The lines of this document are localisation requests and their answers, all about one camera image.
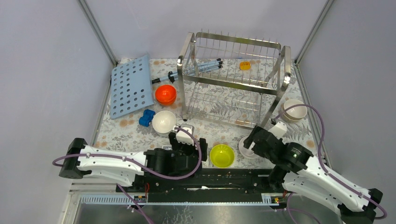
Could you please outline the orange plastic bowl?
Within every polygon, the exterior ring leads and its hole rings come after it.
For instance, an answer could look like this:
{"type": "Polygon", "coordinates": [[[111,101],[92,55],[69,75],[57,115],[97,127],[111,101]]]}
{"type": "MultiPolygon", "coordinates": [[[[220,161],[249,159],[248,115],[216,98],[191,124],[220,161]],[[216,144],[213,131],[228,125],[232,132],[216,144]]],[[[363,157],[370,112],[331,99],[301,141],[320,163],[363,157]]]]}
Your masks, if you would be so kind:
{"type": "Polygon", "coordinates": [[[157,102],[163,106],[172,105],[177,97],[177,91],[172,85],[161,85],[155,91],[155,98],[157,102]]]}

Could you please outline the beige floral bowl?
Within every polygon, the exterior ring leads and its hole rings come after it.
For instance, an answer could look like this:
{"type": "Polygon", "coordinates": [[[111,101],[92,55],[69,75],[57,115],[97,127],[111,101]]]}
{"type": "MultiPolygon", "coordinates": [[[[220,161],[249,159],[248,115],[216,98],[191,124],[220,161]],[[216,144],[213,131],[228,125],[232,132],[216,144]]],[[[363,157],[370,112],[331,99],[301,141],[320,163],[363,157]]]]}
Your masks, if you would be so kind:
{"type": "Polygon", "coordinates": [[[282,109],[284,115],[292,120],[301,120],[307,115],[307,108],[304,103],[298,99],[288,99],[284,102],[282,109]]]}
{"type": "Polygon", "coordinates": [[[288,109],[287,111],[285,110],[284,107],[282,107],[282,118],[289,123],[295,123],[298,121],[301,121],[307,114],[307,109],[304,106],[297,106],[293,107],[291,109],[288,109]]]}

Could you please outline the beige floral bowl front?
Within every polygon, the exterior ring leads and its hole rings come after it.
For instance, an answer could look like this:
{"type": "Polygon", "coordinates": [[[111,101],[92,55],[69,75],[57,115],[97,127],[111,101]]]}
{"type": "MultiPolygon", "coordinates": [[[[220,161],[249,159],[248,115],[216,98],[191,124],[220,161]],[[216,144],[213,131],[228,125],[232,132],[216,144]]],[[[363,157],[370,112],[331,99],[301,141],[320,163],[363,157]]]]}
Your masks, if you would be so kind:
{"type": "Polygon", "coordinates": [[[282,109],[284,115],[292,120],[301,120],[307,115],[307,108],[304,103],[298,99],[288,99],[284,102],[282,109]]]}

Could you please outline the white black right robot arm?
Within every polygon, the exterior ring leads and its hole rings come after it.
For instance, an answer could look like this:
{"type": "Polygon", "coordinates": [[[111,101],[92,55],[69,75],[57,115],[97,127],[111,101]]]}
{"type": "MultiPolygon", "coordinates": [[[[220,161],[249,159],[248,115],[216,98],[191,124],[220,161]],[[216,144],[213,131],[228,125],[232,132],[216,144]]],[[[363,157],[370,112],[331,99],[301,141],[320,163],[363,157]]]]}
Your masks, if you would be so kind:
{"type": "Polygon", "coordinates": [[[346,224],[372,224],[383,193],[345,179],[299,143],[283,143],[286,126],[280,122],[265,130],[255,126],[239,146],[274,164],[269,189],[305,196],[332,210],[346,224]]]}

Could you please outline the white ribbed bowl front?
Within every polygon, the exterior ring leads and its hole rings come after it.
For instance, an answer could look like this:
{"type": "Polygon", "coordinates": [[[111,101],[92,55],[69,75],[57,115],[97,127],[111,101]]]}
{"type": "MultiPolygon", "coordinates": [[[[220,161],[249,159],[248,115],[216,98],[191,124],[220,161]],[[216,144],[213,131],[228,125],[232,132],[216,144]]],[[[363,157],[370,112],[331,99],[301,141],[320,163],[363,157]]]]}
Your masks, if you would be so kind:
{"type": "Polygon", "coordinates": [[[161,137],[166,137],[174,130],[177,125],[177,119],[171,111],[160,111],[152,119],[154,131],[161,137]]]}

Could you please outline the yellow green bowl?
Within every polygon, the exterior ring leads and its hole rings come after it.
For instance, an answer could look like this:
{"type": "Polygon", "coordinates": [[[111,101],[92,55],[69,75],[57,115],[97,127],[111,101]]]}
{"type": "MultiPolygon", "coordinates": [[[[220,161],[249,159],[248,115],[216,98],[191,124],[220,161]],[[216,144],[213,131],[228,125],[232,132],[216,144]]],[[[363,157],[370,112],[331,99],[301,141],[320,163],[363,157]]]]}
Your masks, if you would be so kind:
{"type": "Polygon", "coordinates": [[[233,164],[235,154],[233,149],[228,145],[218,144],[210,150],[209,158],[214,166],[228,168],[233,164]]]}

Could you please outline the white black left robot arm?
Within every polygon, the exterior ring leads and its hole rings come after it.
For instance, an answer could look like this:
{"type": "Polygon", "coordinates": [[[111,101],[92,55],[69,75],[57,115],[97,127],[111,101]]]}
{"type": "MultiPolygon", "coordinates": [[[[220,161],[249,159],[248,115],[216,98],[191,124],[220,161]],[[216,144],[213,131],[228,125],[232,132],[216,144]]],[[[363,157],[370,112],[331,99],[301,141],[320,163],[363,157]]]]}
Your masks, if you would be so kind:
{"type": "Polygon", "coordinates": [[[113,152],[89,146],[85,139],[75,138],[65,156],[55,159],[59,176],[67,179],[103,178],[138,192],[144,188],[143,176],[182,180],[194,176],[207,160],[208,144],[184,144],[176,133],[169,134],[171,149],[155,148],[135,153],[113,152]]]}

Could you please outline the stainless steel dish rack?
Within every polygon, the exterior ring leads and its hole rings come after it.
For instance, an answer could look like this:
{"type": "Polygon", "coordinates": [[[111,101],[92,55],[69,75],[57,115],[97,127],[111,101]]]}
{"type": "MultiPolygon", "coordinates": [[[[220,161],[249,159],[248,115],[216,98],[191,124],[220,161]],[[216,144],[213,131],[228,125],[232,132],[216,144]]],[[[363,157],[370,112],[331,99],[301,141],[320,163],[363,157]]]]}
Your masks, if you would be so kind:
{"type": "Polygon", "coordinates": [[[197,119],[230,124],[251,129],[264,127],[271,119],[280,100],[286,93],[291,80],[291,49],[277,42],[242,38],[231,35],[200,31],[189,33],[177,59],[177,77],[180,98],[183,100],[182,119],[197,119]],[[240,70],[239,64],[249,61],[251,69],[240,70]],[[226,87],[230,90],[242,90],[260,95],[271,95],[273,100],[262,119],[262,99],[257,104],[258,123],[235,125],[225,119],[216,119],[215,115],[193,115],[188,112],[189,94],[184,89],[185,82],[226,87]]]}

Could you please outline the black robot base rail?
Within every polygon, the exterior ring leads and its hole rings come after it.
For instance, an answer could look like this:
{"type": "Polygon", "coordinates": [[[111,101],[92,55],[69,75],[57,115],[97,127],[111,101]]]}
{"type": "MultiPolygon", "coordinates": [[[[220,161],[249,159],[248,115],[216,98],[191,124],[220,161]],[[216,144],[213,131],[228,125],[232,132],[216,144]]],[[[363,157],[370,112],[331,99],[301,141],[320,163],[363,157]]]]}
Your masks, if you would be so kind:
{"type": "Polygon", "coordinates": [[[137,175],[132,186],[116,192],[143,197],[148,203],[230,203],[285,207],[287,193],[269,183],[271,169],[204,168],[192,177],[168,180],[154,175],[137,175]]]}

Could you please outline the white ceramic bowl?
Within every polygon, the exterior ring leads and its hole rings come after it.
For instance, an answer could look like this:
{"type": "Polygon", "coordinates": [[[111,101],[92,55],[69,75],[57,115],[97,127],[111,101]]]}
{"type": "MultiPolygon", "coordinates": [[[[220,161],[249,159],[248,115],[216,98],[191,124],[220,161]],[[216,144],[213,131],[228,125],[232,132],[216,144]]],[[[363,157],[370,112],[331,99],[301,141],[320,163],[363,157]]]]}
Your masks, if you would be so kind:
{"type": "Polygon", "coordinates": [[[259,155],[256,155],[251,149],[244,147],[244,140],[247,139],[247,136],[243,137],[238,144],[239,152],[248,159],[255,159],[258,158],[259,155]]]}

